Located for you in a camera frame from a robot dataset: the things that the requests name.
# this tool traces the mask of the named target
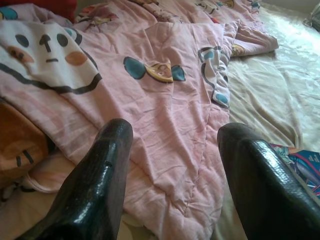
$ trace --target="white bed sheet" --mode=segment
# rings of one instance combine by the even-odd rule
[[[302,24],[306,15],[263,4],[261,19],[278,39],[275,52],[233,58],[229,64],[230,120],[267,141],[320,150],[320,33]],[[10,240],[39,221],[55,194],[16,191],[0,211],[0,239]],[[118,239],[152,240],[152,233],[126,214]],[[213,240],[246,240],[226,186]]]

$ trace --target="pink comforter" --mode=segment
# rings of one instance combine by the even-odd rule
[[[22,21],[0,22],[0,96],[75,164],[106,122],[129,121],[124,209],[159,239],[209,239],[226,181],[216,137],[229,121],[230,57],[278,47],[256,22],[255,6],[115,0],[87,9],[75,25],[33,5],[12,6]],[[28,179],[49,192],[42,177],[35,184],[35,170]]]

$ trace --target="shiny black surface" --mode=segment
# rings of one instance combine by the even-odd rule
[[[123,210],[131,125],[113,119],[64,181],[48,214],[17,240],[115,240]]]
[[[320,239],[320,201],[267,142],[241,123],[220,128],[217,140],[249,240]]]

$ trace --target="black eye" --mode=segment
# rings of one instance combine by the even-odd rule
[[[58,43],[61,45],[61,47],[65,47],[68,45],[68,38],[65,35],[59,33],[56,36],[56,39],[58,40]]]
[[[17,34],[15,35],[15,39],[18,41],[18,43],[20,43],[25,48],[29,46],[29,41],[25,36]]]

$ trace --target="red fabric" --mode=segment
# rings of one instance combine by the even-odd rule
[[[15,4],[35,4],[73,22],[77,0],[0,0],[0,7]]]

